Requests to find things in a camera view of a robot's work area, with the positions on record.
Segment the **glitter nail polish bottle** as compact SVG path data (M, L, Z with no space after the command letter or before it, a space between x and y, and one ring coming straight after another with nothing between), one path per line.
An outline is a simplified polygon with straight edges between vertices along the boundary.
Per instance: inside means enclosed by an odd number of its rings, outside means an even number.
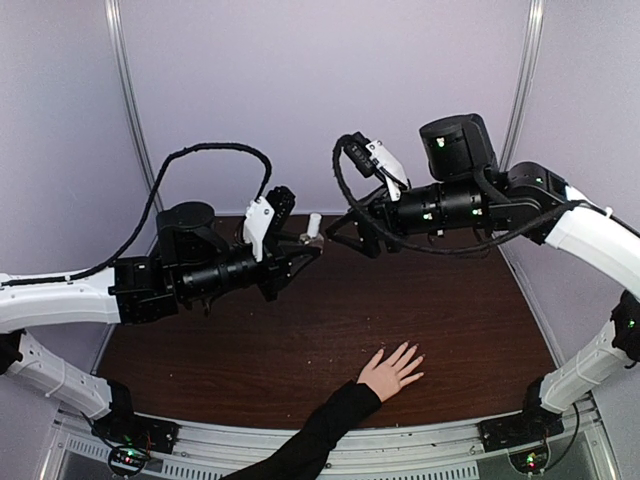
M324 238L320 231L322 218L323 216L317 212L309 214L306 230L299 236L299 241L302 245L323 249Z

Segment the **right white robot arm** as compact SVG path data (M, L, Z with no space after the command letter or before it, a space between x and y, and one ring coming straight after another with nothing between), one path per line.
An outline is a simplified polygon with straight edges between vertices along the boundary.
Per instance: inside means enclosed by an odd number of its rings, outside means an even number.
M332 169L348 212L328 237L367 257L415 250L413 237L470 229L477 241L455 256L485 252L517 237L571 254L623 289L610 319L585 347L534 382L513 419L519 440L535 440L583 394L639 360L639 235L565 179L535 162L501 170L483 118L441 118L419 135L433 183L413 186L378 140L355 132L332 150Z

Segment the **black sleeved forearm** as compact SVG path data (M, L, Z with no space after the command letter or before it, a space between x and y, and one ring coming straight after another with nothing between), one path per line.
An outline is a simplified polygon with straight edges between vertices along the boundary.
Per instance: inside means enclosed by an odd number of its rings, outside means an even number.
M225 479L316 479L341 438L382 403L365 385L348 381L309 416L304 426L268 458Z

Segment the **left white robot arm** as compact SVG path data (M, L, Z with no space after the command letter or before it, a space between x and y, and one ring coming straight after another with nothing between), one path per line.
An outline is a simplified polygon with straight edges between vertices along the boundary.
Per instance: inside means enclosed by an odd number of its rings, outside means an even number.
M294 278L297 260L322 252L322 216L306 230L285 231L294 194L276 187L252 201L230 244L215 230L212 206L191 201L160 212L157 241L148 256L120 258L94 273L1 277L1 372L20 376L46 397L74 406L123 444L137 442L144 424L134 415L127 387L82 371L47 350L29 328L71 323L137 325L173 316L200 302L257 286L268 301Z

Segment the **person's bare hand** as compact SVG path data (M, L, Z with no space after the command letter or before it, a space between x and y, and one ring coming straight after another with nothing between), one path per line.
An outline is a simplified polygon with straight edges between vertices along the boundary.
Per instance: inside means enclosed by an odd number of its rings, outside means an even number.
M368 387L381 403L386 402L424 376L424 372L419 371L424 356L418 353L418 347L406 341L386 359L385 350L381 348L363 367L356 383Z

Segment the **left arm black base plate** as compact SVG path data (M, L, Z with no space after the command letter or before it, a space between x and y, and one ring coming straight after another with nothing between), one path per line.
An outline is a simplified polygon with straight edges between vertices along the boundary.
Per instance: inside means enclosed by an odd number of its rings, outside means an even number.
M179 433L175 422L135 415L131 420L93 421L93 430L110 443L133 446L144 451L171 454Z

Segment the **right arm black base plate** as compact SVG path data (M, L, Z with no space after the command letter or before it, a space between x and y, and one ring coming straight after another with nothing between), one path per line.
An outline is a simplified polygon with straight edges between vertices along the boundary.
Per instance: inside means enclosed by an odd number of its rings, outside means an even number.
M540 442L565 431L560 415L528 415L524 412L481 421L478 428L485 452Z

